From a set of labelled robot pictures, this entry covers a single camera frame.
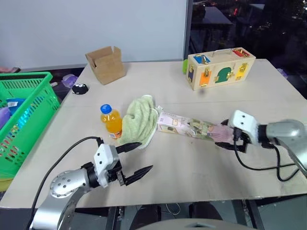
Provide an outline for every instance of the white tabletop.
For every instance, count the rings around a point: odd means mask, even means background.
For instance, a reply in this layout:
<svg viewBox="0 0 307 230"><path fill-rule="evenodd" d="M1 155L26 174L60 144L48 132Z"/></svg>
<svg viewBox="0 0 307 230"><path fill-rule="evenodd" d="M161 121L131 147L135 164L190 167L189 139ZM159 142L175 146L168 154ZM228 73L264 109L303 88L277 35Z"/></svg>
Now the white tabletop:
<svg viewBox="0 0 307 230"><path fill-rule="evenodd" d="M89 92L71 92L41 135L10 188L1 207L30 207L46 171L74 142L87 136L101 136L105 143L116 144L108 137L100 121L100 106L111 104L122 115L129 103L143 94L155 97L166 112L219 123L240 109L261 123L293 118L307 124L307 103L298 91L267 61L256 60L246 81L193 91L181 72L182 62L128 63L125 77L101 85L89 66L78 79ZM54 169L42 190L37 205L47 195L53 177L65 170L79 168L93 161L97 144L89 140L72 150ZM282 163L292 162L281 150ZM254 167L276 164L272 150L249 146L242 161ZM299 173L281 183L276 171L255 172L243 168L233 151L213 142L156 131L149 146L120 154L123 172L153 165L139 181L120 187L118 182L107 189L96 188L83 196L78 207L126 206L136 204L192 202L286 196L307 193L307 180ZM295 167L283 168L288 176Z"/></svg>

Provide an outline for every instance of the green plastic basket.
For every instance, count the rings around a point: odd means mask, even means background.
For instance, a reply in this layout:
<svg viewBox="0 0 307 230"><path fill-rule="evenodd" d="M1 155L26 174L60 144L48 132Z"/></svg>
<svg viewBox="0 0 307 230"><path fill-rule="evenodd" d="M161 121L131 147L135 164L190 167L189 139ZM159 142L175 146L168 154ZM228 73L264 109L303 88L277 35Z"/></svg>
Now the green plastic basket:
<svg viewBox="0 0 307 230"><path fill-rule="evenodd" d="M24 103L0 129L0 178L13 178L59 108L49 72L0 74L0 107L8 98Z"/></svg>

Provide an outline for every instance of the purple object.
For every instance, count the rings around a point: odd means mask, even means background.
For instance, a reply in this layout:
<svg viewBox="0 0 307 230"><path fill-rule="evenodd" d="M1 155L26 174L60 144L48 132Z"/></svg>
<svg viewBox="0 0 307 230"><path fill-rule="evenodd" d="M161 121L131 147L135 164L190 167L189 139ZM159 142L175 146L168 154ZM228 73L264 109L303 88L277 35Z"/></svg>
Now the purple object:
<svg viewBox="0 0 307 230"><path fill-rule="evenodd" d="M8 107L0 108L0 129L10 119L11 113Z"/></svg>
<svg viewBox="0 0 307 230"><path fill-rule="evenodd" d="M78 77L73 74L68 74L63 77L62 83L67 88L72 88L75 82L77 81Z"/></svg>

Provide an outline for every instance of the green towel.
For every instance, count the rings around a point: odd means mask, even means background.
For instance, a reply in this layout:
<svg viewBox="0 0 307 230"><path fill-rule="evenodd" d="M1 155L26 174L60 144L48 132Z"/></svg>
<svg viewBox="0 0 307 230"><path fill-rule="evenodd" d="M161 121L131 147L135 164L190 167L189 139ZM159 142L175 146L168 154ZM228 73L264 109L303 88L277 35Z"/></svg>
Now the green towel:
<svg viewBox="0 0 307 230"><path fill-rule="evenodd" d="M153 97L144 95L133 100L127 114L123 117L122 134L118 138L120 145L140 142L139 149L147 147L156 128L159 113L154 106Z"/></svg>

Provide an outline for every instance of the cardboard box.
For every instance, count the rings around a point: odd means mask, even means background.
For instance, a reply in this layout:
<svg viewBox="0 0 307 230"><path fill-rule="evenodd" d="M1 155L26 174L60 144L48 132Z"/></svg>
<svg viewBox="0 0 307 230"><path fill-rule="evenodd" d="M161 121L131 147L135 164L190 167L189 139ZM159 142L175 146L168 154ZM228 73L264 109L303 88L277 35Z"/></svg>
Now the cardboard box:
<svg viewBox="0 0 307 230"><path fill-rule="evenodd" d="M126 75L121 62L121 50L108 46L85 54L92 71L101 84L106 85Z"/></svg>
<svg viewBox="0 0 307 230"><path fill-rule="evenodd" d="M233 129L228 126L214 125L211 122L162 112L158 119L158 130L166 133L181 134L214 142L231 142Z"/></svg>
<svg viewBox="0 0 307 230"><path fill-rule="evenodd" d="M193 90L244 81L255 59L242 47L190 54L186 79Z"/></svg>

